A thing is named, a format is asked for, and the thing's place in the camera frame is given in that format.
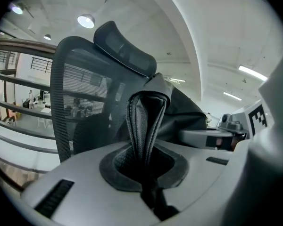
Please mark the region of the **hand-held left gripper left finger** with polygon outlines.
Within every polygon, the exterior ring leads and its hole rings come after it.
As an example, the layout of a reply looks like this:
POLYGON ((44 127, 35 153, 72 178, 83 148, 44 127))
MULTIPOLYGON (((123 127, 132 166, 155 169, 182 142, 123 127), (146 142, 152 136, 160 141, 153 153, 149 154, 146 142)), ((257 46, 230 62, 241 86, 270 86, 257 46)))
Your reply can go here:
POLYGON ((35 208, 62 179, 73 182, 52 215, 63 226, 153 226, 160 223, 139 193, 122 192, 100 174, 102 158, 123 146, 111 144, 72 156, 29 185, 21 198, 35 208))

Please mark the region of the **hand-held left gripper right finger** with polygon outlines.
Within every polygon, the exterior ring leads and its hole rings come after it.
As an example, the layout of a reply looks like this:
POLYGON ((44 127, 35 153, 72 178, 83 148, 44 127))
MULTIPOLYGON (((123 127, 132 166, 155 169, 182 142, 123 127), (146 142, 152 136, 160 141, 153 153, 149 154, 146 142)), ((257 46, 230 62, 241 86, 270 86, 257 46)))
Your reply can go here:
POLYGON ((198 149, 175 144, 160 144, 163 148, 183 156, 188 162, 188 173, 175 188, 164 190, 167 203, 179 211, 198 206, 211 211, 213 196, 203 202, 204 195, 215 183, 230 161, 233 152, 214 149, 198 149))

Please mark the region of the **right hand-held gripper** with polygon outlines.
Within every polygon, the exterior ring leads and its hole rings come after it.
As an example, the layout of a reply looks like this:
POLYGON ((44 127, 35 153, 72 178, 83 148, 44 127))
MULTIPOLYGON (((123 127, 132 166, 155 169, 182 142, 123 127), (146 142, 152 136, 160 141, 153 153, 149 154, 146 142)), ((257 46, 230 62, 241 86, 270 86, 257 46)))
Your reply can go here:
POLYGON ((231 150, 235 134, 254 137, 268 127, 266 113, 261 100, 249 104, 233 113, 224 114, 218 123, 221 129, 179 131, 181 142, 200 149, 231 150))

